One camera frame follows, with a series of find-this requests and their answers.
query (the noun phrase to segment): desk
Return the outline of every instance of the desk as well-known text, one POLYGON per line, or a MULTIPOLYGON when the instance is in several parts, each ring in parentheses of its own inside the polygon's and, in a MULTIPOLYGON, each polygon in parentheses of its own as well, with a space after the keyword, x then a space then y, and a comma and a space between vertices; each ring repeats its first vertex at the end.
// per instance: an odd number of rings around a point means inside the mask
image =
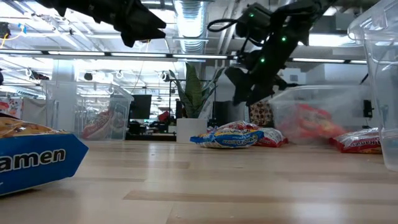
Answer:
POLYGON ((76 176, 0 199, 7 224, 398 223, 398 173, 333 148, 87 142, 76 176))

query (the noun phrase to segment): plastic bin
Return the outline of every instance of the plastic bin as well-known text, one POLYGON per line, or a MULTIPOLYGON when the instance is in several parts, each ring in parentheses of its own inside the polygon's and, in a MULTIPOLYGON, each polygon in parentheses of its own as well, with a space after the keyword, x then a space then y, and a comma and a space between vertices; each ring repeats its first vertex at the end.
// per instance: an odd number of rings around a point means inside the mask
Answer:
POLYGON ((269 100, 275 128, 289 142, 326 144, 329 138, 357 131, 366 124, 363 100, 370 89, 361 85, 312 85, 289 88, 269 100))
POLYGON ((58 105, 51 128, 85 140, 125 140, 131 101, 122 88, 90 82, 43 82, 46 100, 58 105))
POLYGON ((382 0, 353 21, 350 38, 364 44, 379 115, 384 163, 398 171, 398 0, 382 0))

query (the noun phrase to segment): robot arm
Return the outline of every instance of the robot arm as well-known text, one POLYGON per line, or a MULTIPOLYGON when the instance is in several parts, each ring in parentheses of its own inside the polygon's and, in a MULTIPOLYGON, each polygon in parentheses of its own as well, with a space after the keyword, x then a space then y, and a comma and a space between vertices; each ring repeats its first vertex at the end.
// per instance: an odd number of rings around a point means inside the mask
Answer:
POLYGON ((243 63, 248 72, 238 68, 225 71, 236 87, 235 105, 243 101, 251 105, 273 94, 272 87, 277 81, 278 71, 285 68, 285 62, 298 42, 308 45, 309 30, 336 1, 301 0, 282 6, 275 12, 254 3, 237 20, 220 19, 209 23, 208 30, 211 32, 219 32, 236 23, 236 35, 246 38, 237 56, 238 62, 243 63), (218 30, 211 28, 219 22, 230 23, 218 30), (244 52, 248 41, 261 47, 261 50, 244 52))
POLYGON ((162 39, 166 23, 150 12, 140 0, 36 0, 54 8, 61 16, 67 8, 91 16, 95 22, 106 22, 121 33, 124 45, 132 47, 136 40, 162 39))

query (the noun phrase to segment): blue ramen package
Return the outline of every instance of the blue ramen package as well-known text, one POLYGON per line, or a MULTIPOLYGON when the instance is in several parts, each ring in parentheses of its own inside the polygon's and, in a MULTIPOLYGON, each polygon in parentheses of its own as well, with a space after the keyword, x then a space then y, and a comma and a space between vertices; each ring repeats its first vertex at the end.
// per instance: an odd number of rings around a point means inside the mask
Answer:
POLYGON ((87 151, 73 134, 0 118, 0 195, 72 177, 87 151))
POLYGON ((234 149, 252 146, 258 139, 263 137, 264 133, 262 131, 226 128, 194 136, 190 140, 201 147, 234 149))

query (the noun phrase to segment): computer monitor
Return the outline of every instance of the computer monitor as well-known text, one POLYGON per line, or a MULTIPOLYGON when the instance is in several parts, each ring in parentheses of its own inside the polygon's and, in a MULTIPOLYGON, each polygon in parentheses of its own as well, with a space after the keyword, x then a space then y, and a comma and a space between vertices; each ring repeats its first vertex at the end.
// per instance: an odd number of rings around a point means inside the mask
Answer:
POLYGON ((130 105, 130 119, 149 119, 152 95, 133 95, 130 105))

